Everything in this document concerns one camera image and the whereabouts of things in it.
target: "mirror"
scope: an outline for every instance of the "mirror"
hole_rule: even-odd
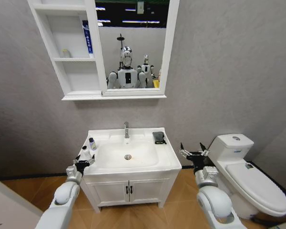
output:
[[[96,0],[108,89],[159,88],[169,0]]]

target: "toothpaste tube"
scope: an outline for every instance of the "toothpaste tube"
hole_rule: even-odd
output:
[[[89,31],[89,25],[87,20],[82,20],[82,29],[84,30],[84,35],[86,38],[88,53],[90,57],[93,57],[92,43]]]

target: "faucet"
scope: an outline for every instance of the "faucet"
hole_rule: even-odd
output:
[[[129,138],[128,128],[129,128],[128,122],[124,122],[125,138]]]

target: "black baseboard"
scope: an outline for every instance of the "black baseboard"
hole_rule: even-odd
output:
[[[279,183],[277,183],[272,177],[270,177],[266,172],[264,172],[259,166],[254,162],[248,161],[256,168],[258,168],[262,173],[264,173],[270,180],[272,180],[286,195],[286,189],[283,188]],[[182,166],[182,169],[194,168],[194,166]],[[33,175],[22,175],[22,176],[11,176],[11,177],[0,177],[0,180],[18,180],[18,179],[29,179],[29,178],[40,178],[40,177],[59,177],[66,176],[66,173],[50,173],[50,174],[33,174]]]
[[[0,180],[19,180],[19,179],[30,179],[30,178],[43,178],[43,177],[60,177],[66,176],[66,173],[48,173],[48,174],[32,174],[32,175],[21,175],[11,177],[0,177]]]
[[[182,166],[182,169],[194,168],[194,166]]]
[[[286,195],[286,189],[284,187],[282,187],[279,183],[277,183],[271,176],[269,176],[265,171],[263,171],[259,166],[257,166],[254,162],[252,161],[248,161],[249,163],[251,163],[252,165],[254,165],[256,168],[258,168],[262,173],[264,173],[270,180],[273,181],[273,183],[275,183]]]

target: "toilet tank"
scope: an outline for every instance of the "toilet tank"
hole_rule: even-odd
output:
[[[254,142],[242,134],[219,135],[209,147],[209,158],[214,161],[235,161],[244,158]]]

